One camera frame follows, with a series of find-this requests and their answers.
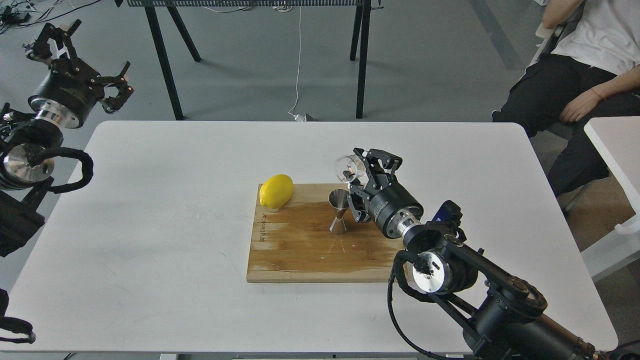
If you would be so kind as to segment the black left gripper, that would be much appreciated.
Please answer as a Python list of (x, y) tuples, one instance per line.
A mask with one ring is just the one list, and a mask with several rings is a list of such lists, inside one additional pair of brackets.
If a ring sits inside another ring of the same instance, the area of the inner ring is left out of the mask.
[(364, 163), (367, 177), (367, 182), (349, 183), (347, 203), (354, 220), (357, 223), (373, 220), (387, 239), (401, 237), (400, 221), (409, 215), (420, 220), (425, 212), (397, 181), (395, 171), (402, 166), (403, 158), (375, 148), (365, 151), (355, 147), (353, 152)]

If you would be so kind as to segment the person's hand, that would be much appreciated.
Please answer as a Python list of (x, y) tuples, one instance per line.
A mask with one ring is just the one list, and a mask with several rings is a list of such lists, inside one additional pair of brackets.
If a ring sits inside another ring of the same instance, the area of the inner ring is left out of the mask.
[(587, 116), (603, 100), (605, 98), (593, 88), (588, 89), (565, 106), (560, 112), (559, 119), (563, 123), (576, 123)]

